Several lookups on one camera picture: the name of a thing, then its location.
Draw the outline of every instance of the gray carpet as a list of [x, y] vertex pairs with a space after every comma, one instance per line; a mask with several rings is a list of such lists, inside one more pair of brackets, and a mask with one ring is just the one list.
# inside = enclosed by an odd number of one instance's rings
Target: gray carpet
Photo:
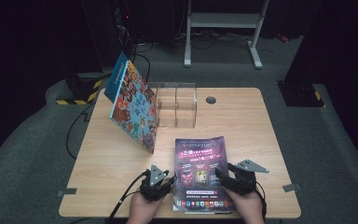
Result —
[[[283, 223], [358, 223], [358, 152], [327, 90], [323, 85], [314, 85], [326, 107], [287, 107], [277, 85], [278, 80], [284, 80], [300, 42], [296, 39], [283, 44], [261, 38], [257, 49], [262, 70], [254, 68], [243, 41], [218, 41], [207, 49], [196, 48], [208, 47], [211, 41], [194, 41], [190, 68], [183, 67], [183, 46], [144, 45], [137, 52], [150, 61], [149, 81], [259, 88], [289, 175], [293, 183], [302, 187], [296, 193], [301, 217]], [[142, 74], [147, 73], [144, 58], [137, 56], [134, 63]], [[0, 148], [0, 223], [61, 224], [78, 220], [60, 217], [62, 198], [57, 192], [66, 188], [75, 164], [66, 151], [67, 133], [87, 105], [56, 105], [55, 96], [62, 85], [59, 82], [47, 91], [46, 106], [24, 121]], [[92, 108], [87, 110], [88, 118]], [[88, 125], [84, 118], [80, 117], [69, 135], [68, 146], [75, 155]], [[103, 219], [81, 223], [103, 223]], [[268, 219], [267, 223], [279, 220]]]

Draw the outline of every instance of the magazine cover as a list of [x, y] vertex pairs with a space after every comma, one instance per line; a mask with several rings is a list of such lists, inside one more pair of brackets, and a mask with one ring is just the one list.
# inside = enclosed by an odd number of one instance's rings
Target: magazine cover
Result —
[[215, 168], [228, 174], [225, 138], [176, 139], [173, 210], [229, 213], [232, 200], [221, 188]]
[[151, 153], [156, 143], [156, 95], [121, 52], [104, 91], [112, 101], [110, 119]]

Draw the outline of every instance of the wooden table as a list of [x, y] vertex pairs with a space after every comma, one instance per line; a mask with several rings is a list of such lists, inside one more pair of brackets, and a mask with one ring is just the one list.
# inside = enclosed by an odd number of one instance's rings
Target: wooden table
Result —
[[[249, 159], [269, 169], [256, 173], [268, 204], [267, 218], [296, 218], [301, 214], [275, 133], [260, 90], [255, 88], [197, 88], [198, 111], [194, 129], [158, 128], [155, 154], [150, 154], [109, 119], [112, 103], [100, 92], [92, 113], [68, 189], [60, 207], [63, 217], [109, 217], [132, 180], [150, 169], [152, 163], [173, 176], [175, 138], [211, 138], [225, 136], [228, 161], [235, 164]], [[216, 103], [206, 102], [208, 96]], [[140, 186], [135, 184], [130, 192]], [[116, 217], [127, 217], [130, 198], [124, 201]], [[239, 218], [231, 215], [188, 215], [173, 212], [172, 194], [167, 195], [156, 217], [167, 218]]]

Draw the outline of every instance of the human hand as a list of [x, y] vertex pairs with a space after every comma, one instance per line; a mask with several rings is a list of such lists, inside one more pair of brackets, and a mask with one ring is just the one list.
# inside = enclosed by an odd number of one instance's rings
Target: human hand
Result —
[[238, 213], [241, 215], [245, 223], [247, 224], [264, 224], [263, 219], [263, 204], [257, 193], [254, 191], [241, 196], [240, 194], [223, 188], [228, 196], [234, 201], [235, 207]]
[[134, 193], [131, 197], [130, 216], [127, 224], [149, 223], [155, 216], [163, 199], [164, 197], [158, 201], [150, 202], [140, 192]]

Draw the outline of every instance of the magazine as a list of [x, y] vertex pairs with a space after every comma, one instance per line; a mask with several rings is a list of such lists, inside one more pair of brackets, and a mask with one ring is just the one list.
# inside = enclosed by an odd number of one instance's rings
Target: magazine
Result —
[[228, 175], [225, 138], [176, 139], [173, 210], [230, 213], [234, 204], [222, 189], [215, 168]]
[[157, 132], [156, 95], [123, 52], [104, 94], [113, 103], [110, 119], [153, 153]]

